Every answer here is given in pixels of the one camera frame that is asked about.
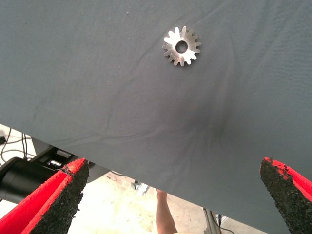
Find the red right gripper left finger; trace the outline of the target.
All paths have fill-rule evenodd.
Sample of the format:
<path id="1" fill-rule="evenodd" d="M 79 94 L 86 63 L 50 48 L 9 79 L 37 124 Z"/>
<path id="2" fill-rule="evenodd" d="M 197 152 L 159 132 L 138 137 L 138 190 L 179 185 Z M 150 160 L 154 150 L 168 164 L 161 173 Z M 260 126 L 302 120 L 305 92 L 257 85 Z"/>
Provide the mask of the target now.
<path id="1" fill-rule="evenodd" d="M 2 234 L 66 234 L 89 177 L 84 158 L 66 164 L 0 220 Z"/>

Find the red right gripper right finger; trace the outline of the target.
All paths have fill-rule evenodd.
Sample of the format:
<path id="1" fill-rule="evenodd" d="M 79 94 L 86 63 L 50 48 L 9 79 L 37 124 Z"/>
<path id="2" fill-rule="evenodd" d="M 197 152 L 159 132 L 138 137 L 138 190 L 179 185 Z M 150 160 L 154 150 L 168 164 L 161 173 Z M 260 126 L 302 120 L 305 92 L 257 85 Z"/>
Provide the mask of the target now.
<path id="1" fill-rule="evenodd" d="M 260 178 L 274 200 L 290 233 L 312 232 L 312 182 L 289 165 L 262 159 Z"/>

